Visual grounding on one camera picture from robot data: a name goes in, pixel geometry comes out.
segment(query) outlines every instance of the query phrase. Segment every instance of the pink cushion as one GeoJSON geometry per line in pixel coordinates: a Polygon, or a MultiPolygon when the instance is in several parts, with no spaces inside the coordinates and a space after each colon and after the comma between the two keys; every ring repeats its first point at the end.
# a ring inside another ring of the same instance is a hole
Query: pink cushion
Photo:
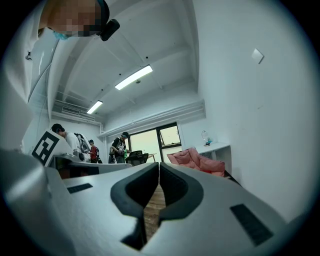
{"type": "Polygon", "coordinates": [[[210,172],[216,176],[224,176],[225,163],[215,161],[198,154],[195,148],[189,148],[174,154],[167,155],[172,164],[189,167],[203,172],[210,172]]]}

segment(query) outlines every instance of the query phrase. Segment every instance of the black chair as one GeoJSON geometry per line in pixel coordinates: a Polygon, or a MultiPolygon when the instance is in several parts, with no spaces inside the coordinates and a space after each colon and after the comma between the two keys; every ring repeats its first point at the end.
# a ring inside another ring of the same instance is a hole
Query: black chair
{"type": "Polygon", "coordinates": [[[130,154],[130,156],[125,159],[125,162],[132,166],[142,165],[147,162],[148,156],[149,156],[148,153],[145,153],[142,155],[136,155],[136,156],[131,156],[130,154]]]}
{"type": "Polygon", "coordinates": [[[129,157],[140,157],[142,156],[142,150],[133,151],[129,154],[129,157]]]}

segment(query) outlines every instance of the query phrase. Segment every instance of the fluorescent light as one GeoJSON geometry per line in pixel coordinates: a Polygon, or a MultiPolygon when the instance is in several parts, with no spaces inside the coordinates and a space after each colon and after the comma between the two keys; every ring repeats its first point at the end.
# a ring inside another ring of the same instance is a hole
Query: fluorescent light
{"type": "Polygon", "coordinates": [[[131,84],[132,82],[138,80],[139,78],[142,78],[146,74],[149,74],[152,72],[152,68],[150,65],[145,66],[143,69],[140,69],[139,71],[135,72],[134,74],[130,75],[128,78],[124,79],[121,83],[115,86],[118,90],[121,90],[122,88],[126,87],[127,85],[131,84]]]}
{"type": "Polygon", "coordinates": [[[89,109],[89,111],[87,112],[88,114],[92,114],[97,108],[99,108],[102,105],[102,101],[98,100],[93,106],[92,108],[89,109]]]}

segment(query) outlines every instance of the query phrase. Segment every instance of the wooden floor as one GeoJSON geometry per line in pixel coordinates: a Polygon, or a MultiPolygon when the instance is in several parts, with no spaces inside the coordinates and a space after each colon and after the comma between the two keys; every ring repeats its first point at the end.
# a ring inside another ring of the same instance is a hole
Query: wooden floor
{"type": "Polygon", "coordinates": [[[163,208],[166,208],[165,195],[161,186],[158,184],[143,212],[146,239],[148,241],[158,229],[159,212],[163,208]]]}

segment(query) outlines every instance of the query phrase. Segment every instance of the person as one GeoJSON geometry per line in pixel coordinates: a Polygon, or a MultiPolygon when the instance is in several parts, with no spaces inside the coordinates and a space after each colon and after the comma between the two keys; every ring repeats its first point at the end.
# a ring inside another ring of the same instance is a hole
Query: person
{"type": "Polygon", "coordinates": [[[96,164],[97,161],[98,161],[97,147],[95,146],[93,139],[90,139],[89,143],[90,143],[90,146],[91,146],[91,149],[90,149],[90,152],[89,152],[89,154],[90,154],[90,162],[92,164],[96,164]]]}
{"type": "Polygon", "coordinates": [[[102,37],[108,29],[109,17],[105,0],[44,0],[29,14],[17,29],[0,64],[0,102],[7,109],[0,113],[0,123],[11,122],[11,125],[0,126],[3,138],[0,148],[21,148],[33,119],[27,106],[32,87],[32,50],[44,28],[51,29],[62,40],[76,36],[102,37]]]}
{"type": "Polygon", "coordinates": [[[120,137],[115,138],[112,143],[111,148],[114,151],[114,157],[117,164],[124,164],[125,163],[125,149],[126,147],[126,139],[130,137],[129,133],[126,131],[121,134],[120,137]]]}
{"type": "Polygon", "coordinates": [[[61,137],[64,137],[66,142],[69,144],[70,148],[74,151],[76,149],[80,149],[80,143],[76,135],[74,135],[72,132],[65,131],[65,129],[61,126],[59,123],[55,123],[51,130],[60,135],[61,137]]]}

